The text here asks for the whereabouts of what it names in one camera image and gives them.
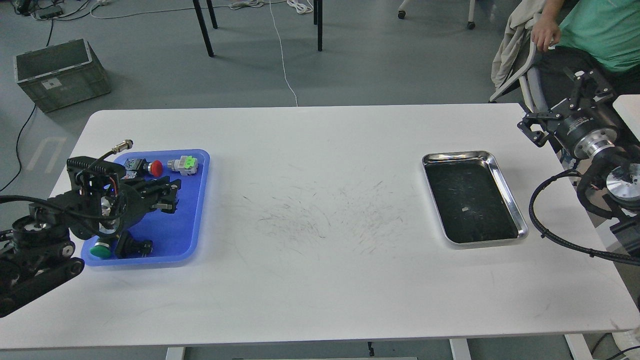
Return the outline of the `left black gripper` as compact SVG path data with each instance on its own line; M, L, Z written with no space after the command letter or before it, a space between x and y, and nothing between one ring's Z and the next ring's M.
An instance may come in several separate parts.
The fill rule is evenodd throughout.
M120 239L149 212L178 209L179 199L162 197L182 187L179 178L125 178L121 164L88 156L67 159L66 170L73 195L68 209L80 214L80 221L71 218L70 230L78 239Z

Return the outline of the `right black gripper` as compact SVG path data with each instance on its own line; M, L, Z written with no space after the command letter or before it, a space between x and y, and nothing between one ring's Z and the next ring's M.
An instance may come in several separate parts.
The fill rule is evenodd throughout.
M568 68L564 70L573 82L566 100L567 108L572 113L563 117L550 111L526 112L517 123L517 128L538 148L551 139L557 139L573 158L593 158L615 145L618 127L610 119L601 117L598 111L579 109L611 102L617 97L617 92L596 68L575 72Z

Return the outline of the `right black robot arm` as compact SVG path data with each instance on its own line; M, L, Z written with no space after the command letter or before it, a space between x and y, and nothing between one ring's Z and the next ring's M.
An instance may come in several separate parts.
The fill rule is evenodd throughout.
M547 111L526 111L518 129L537 147L556 141L576 161L590 161L544 180L532 194L528 213L543 238L592 258L618 264L639 264L639 139L613 109L616 93L597 70L565 68L573 86L569 95ZM538 219L535 202L544 189L561 178L576 178L576 196L590 214L606 220L625 252L595 250L554 234Z

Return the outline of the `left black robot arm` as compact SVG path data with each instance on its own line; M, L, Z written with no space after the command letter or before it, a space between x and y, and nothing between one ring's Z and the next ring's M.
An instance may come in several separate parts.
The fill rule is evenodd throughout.
M1 203L28 202L29 214L1 232L0 312L16 312L82 273L85 262L74 257L71 235L97 237L94 256L147 256L151 240L135 240L130 228L146 214L173 214L182 182L153 171L153 178L127 177L125 166L106 157L132 148L122 141L99 158L68 158L71 189L48 199L3 195Z

